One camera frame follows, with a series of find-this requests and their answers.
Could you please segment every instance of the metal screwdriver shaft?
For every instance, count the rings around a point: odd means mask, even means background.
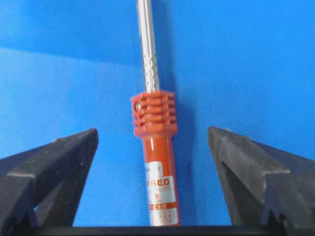
[[[134,134],[141,138],[152,226],[180,226],[173,141],[177,133],[174,93],[159,90],[150,0],[138,0],[146,92],[131,99]]]
[[[159,90],[151,0],[138,0],[138,23],[142,45],[144,84],[147,92]]]

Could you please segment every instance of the blue fabric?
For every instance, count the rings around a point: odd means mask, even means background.
[[[148,225],[133,0],[0,0],[0,157],[96,127],[76,226]],[[207,128],[313,158],[315,1],[153,0],[184,225],[229,224]]]

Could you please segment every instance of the blue backdrop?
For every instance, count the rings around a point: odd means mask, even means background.
[[[134,0],[0,0],[0,157],[90,127],[76,226],[148,225]],[[176,93],[184,225],[230,224],[207,128],[313,158],[315,1],[153,0],[161,87]]]

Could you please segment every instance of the printed label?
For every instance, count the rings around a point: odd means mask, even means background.
[[[150,210],[150,224],[153,226],[175,225],[178,223],[176,208]]]
[[[173,176],[147,179],[149,204],[173,203],[176,201]]]
[[[146,163],[146,181],[150,208],[150,223],[167,226],[178,223],[173,176],[163,176],[160,161]]]

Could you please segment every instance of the screw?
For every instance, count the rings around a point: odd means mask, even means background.
[[[141,109],[141,104],[140,102],[137,102],[136,103],[136,110],[139,111]]]

